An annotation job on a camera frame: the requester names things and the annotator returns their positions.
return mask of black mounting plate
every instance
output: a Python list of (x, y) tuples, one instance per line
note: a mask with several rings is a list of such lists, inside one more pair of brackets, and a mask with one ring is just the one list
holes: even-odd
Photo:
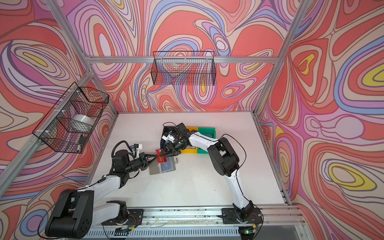
[[(239, 224), (240, 223), (239, 221), (236, 220), (234, 208), (221, 209), (221, 215), (223, 216), (223, 223), (224, 224)], [(251, 215), (245, 220), (245, 223), (252, 223), (252, 224), (256, 223), (256, 226), (262, 222), (263, 222), (263, 219), (261, 216), (261, 212), (258, 208), (254, 208)]]
[[(139, 219), (138, 225), (141, 225), (142, 220), (143, 220), (144, 209), (128, 209), (128, 212), (130, 215), (136, 216)], [(128, 221), (125, 225), (128, 225), (128, 226), (134, 225), (135, 222), (137, 225), (137, 219), (135, 217), (132, 217), (132, 216), (129, 216)], [(118, 226), (116, 222), (111, 221), (111, 220), (107, 220), (107, 221), (103, 222), (102, 225), (104, 225), (104, 226)]]

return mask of black wire mesh basket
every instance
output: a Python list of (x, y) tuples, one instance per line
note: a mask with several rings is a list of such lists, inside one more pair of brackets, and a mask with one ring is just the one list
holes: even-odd
[(55, 152), (82, 153), (108, 102), (107, 93), (77, 86), (64, 107), (56, 110), (53, 121), (44, 130), (36, 130), (47, 114), (33, 134)]
[(154, 51), (154, 85), (215, 85), (213, 51)]

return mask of psychedelic swirl wall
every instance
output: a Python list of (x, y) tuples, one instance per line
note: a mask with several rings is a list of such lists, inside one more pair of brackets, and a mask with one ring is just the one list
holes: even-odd
[[(84, 69), (43, 0), (0, 1), (0, 23), (1, 174)], [(1, 240), (39, 239), (60, 192), (83, 186), (111, 120), (106, 109), (82, 154), (38, 149), (0, 198)]]
[[(90, 56), (152, 56), (212, 50), (216, 56), (277, 56), (293, 0), (64, 0), (62, 10)], [(215, 86), (154, 86), (151, 64), (93, 68), (117, 111), (249, 111), (271, 64), (217, 64)]]
[(315, 0), (258, 112), (315, 239), (384, 239), (384, 1)]

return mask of white table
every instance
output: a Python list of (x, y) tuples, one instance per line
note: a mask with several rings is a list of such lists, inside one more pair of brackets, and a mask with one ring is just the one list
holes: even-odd
[[(262, 141), (249, 112), (233, 113), (125, 113), (119, 114), (91, 183), (111, 168), (111, 151), (116, 143), (143, 144), (143, 151), (154, 154), (160, 147), (164, 122), (183, 122), (191, 127), (215, 127), (216, 137), (227, 133), (247, 152), (240, 168), (242, 182), (254, 204), (283, 204), (283, 198)], [(230, 137), (233, 149), (244, 161), (244, 152)], [(126, 149), (121, 144), (116, 151)], [(128, 180), (127, 184), (101, 198), (94, 206), (109, 200), (123, 200), (128, 207), (174, 207), (231, 205), (233, 200), (223, 176), (214, 169), (208, 154), (180, 154), (176, 170), (149, 175), (149, 170)]]

